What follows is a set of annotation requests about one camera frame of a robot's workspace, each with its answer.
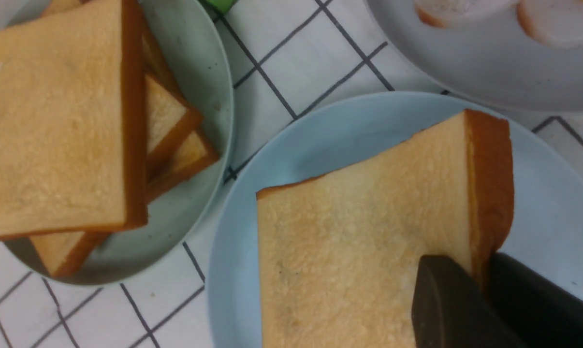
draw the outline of food on white plate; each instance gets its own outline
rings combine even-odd
[[[422,255],[482,288],[514,214],[508,121],[465,110],[375,157],[257,194],[264,348],[415,347]]]
[[[453,28],[479,22],[519,0],[414,0],[418,17],[429,26]]]
[[[547,46],[583,46],[583,0],[522,0],[517,20],[528,36]]]

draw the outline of light blue plate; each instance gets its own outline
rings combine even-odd
[[[270,141],[230,192],[214,241],[206,289],[216,346],[261,346],[255,192],[374,156],[464,108],[502,117],[452,97],[381,93],[317,110]],[[512,121],[510,130],[515,220],[502,251],[583,299],[583,181],[529,130]]]

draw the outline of green object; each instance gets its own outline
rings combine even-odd
[[[226,14],[229,12],[229,9],[232,8],[232,5],[234,2],[236,2],[236,0],[205,0],[205,2],[210,4],[220,13]]]

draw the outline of bread crust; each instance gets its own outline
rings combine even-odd
[[[446,28],[446,24],[444,24],[442,20],[433,17],[432,15],[427,13],[424,9],[420,8],[420,6],[418,6],[417,4],[414,5],[414,8],[416,9],[416,13],[418,14],[418,18],[420,19],[421,22],[427,24],[428,26],[436,28],[442,29]]]
[[[488,261],[509,235],[515,187],[509,122],[465,110],[468,143],[468,202],[473,277],[486,285]]]
[[[519,22],[519,26],[522,27],[526,35],[540,42],[539,36],[537,35],[537,31],[534,27],[532,19],[530,18],[528,12],[525,9],[523,1],[517,4],[517,22]]]

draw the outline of bread slice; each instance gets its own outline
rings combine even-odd
[[[520,0],[414,0],[421,22],[437,28],[456,28],[480,22]]]
[[[146,116],[146,168],[148,177],[151,177],[199,127],[203,116],[184,99],[167,92],[150,73],[146,73]]]
[[[182,181],[199,174],[219,160],[219,154],[203,130],[191,133],[172,159],[148,182],[146,200],[153,201]]]
[[[97,0],[0,31],[0,240],[146,223],[142,22]]]
[[[80,0],[53,0],[43,12],[43,16],[75,9],[81,4]],[[149,30],[145,29],[143,36],[146,66],[158,67],[151,69],[152,71],[165,70],[164,56],[151,33],[147,35],[148,39],[145,38],[146,32]],[[170,71],[166,68],[166,73],[163,72],[163,76],[166,76],[167,81],[169,76],[173,79],[173,75],[169,74]],[[190,154],[199,153],[203,144],[209,145],[209,141],[205,137],[203,142],[195,142],[195,139],[201,140],[199,136],[193,136],[190,142],[187,140],[188,134],[199,126],[203,117],[181,97],[167,92],[151,73],[146,73],[146,115],[148,117],[148,155],[146,158],[148,176],[161,171],[179,145],[185,141],[195,147],[195,150]],[[185,160],[188,161],[186,166],[192,168],[191,170],[195,174],[209,165],[201,158],[189,156]],[[157,194],[152,193],[148,196],[150,198],[146,199],[148,203],[158,197]],[[49,274],[53,277],[62,277],[75,273],[88,255],[107,237],[108,233],[81,231],[34,236],[30,240]]]
[[[264,348],[412,348],[420,257],[448,255],[483,284],[510,231],[509,125],[465,110],[257,199]]]
[[[146,169],[149,176],[159,172],[174,155],[178,144],[187,139],[201,122],[201,114],[185,101],[175,99],[146,74],[146,114],[148,116],[148,155]],[[156,198],[146,190],[146,203]],[[64,232],[31,236],[38,256],[53,277],[68,276],[79,270],[88,255],[109,236],[101,232]]]
[[[75,9],[86,2],[89,2],[89,0],[52,0],[42,12],[42,17]],[[146,69],[154,76],[158,77],[162,85],[171,93],[177,96],[182,95],[182,91],[177,84],[174,73],[172,73],[169,68],[165,56],[163,55],[163,51],[145,20],[141,40]]]
[[[557,49],[583,46],[583,0],[521,0],[517,20],[541,44]]]
[[[148,184],[146,201],[152,202],[219,160],[203,130],[193,132],[159,176]],[[64,232],[30,238],[51,277],[66,277],[79,271],[82,264],[109,233]]]

